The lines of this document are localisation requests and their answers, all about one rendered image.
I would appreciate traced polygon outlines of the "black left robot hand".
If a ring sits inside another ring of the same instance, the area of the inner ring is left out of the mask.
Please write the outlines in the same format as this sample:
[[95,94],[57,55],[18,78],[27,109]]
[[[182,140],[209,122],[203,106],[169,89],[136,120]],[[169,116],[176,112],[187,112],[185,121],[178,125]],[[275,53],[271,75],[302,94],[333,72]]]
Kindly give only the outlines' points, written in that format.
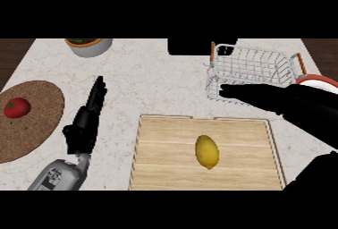
[[95,149],[99,116],[107,96],[107,84],[99,76],[92,87],[88,103],[82,106],[71,125],[64,127],[63,133],[67,138],[68,154],[91,154]]

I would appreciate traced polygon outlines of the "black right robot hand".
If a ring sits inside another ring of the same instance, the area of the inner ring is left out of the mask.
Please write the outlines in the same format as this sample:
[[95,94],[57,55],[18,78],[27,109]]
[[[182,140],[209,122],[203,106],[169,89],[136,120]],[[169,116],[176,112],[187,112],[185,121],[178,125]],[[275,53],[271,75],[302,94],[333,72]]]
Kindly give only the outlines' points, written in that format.
[[338,191],[338,95],[293,84],[222,84],[219,95],[281,115],[296,127],[334,147],[315,157],[285,191]]

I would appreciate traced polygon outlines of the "yellow lemon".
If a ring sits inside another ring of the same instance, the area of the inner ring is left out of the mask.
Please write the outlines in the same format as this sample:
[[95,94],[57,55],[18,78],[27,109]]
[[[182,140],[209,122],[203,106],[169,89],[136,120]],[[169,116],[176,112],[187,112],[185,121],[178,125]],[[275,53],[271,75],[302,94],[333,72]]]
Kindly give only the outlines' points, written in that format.
[[219,146],[207,135],[201,135],[197,139],[195,156],[200,164],[207,169],[213,169],[219,163]]

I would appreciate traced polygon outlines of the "pale wooden tray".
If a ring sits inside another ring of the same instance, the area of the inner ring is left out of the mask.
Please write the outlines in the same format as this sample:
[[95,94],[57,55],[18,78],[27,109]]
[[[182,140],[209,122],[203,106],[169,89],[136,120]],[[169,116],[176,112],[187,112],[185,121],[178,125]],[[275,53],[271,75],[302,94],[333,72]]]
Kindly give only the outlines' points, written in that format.
[[144,115],[130,189],[280,191],[285,176],[265,119]]

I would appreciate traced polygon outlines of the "red and white plate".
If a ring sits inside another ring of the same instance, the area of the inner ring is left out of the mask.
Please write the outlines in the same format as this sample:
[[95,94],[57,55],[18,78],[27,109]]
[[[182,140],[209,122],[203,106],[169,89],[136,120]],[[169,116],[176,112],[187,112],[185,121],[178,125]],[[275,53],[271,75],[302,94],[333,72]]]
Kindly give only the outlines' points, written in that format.
[[318,74],[302,75],[297,78],[296,83],[309,86],[312,88],[327,90],[334,94],[338,94],[338,81],[333,80],[331,78],[322,75]]

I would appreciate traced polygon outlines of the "round brown cork placemat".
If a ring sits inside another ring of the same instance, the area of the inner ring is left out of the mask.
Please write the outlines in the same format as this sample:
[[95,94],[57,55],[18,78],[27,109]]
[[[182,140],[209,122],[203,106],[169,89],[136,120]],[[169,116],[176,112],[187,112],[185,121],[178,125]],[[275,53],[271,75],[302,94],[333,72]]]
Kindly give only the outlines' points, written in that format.
[[[24,98],[32,111],[18,119],[5,115],[12,98]],[[0,93],[0,164],[27,156],[45,143],[64,114],[61,88],[49,81],[26,81]]]

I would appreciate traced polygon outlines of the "red tomato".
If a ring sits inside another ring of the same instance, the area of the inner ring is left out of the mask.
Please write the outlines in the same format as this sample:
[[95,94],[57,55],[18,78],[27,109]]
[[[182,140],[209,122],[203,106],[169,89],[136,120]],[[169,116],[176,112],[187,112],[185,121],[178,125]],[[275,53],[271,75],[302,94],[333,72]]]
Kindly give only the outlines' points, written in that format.
[[17,119],[29,114],[32,111],[32,104],[24,98],[12,98],[5,107],[5,116],[8,118]]

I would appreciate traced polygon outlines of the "grey plant pot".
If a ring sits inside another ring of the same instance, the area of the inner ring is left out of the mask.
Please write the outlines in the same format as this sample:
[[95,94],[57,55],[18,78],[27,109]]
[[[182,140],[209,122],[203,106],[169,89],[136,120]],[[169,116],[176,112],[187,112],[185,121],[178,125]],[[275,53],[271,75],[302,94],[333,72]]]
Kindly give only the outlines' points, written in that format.
[[113,45],[113,38],[98,38],[86,44],[76,44],[68,39],[66,39],[66,42],[73,53],[79,57],[91,58],[99,56],[105,53],[105,51],[108,51]]

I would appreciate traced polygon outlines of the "black box appliance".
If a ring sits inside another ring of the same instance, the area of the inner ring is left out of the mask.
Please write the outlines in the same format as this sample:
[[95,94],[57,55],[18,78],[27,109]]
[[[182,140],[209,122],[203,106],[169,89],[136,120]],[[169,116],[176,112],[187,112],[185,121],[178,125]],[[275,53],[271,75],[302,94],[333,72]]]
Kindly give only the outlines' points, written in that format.
[[228,44],[219,48],[221,55],[231,55],[237,38],[170,38],[169,53],[172,55],[210,55],[212,43]]

